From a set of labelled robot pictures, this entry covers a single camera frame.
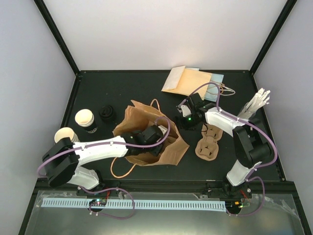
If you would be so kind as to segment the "brown pulp cup carrier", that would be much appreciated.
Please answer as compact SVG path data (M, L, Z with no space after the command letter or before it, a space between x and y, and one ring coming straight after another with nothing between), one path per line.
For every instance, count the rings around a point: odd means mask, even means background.
M214 125L204 123L201 134L202 138L197 143L195 153L205 161L213 161L218 155L218 141L222 138L223 130Z

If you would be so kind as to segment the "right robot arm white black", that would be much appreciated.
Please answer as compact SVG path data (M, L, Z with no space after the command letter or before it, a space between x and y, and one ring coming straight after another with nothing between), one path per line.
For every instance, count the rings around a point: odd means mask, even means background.
M234 141L236 162L227 173L222 190L226 197L234 197L243 183L250 181L253 172L271 165L278 157L272 139L261 129L262 123L234 116L214 104L179 104L178 126L191 130L199 123L216 126L229 134Z

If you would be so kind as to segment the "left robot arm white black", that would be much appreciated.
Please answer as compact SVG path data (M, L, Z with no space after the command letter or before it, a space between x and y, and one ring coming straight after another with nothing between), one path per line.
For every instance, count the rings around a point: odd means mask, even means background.
M85 164L142 153L157 156L167 131L166 127L154 124L143 131L126 132L102 141L72 142L70 138L63 138L43 155L39 169L45 170L50 187L72 184L88 189L93 195L100 195L105 190L105 183L95 170L84 168Z

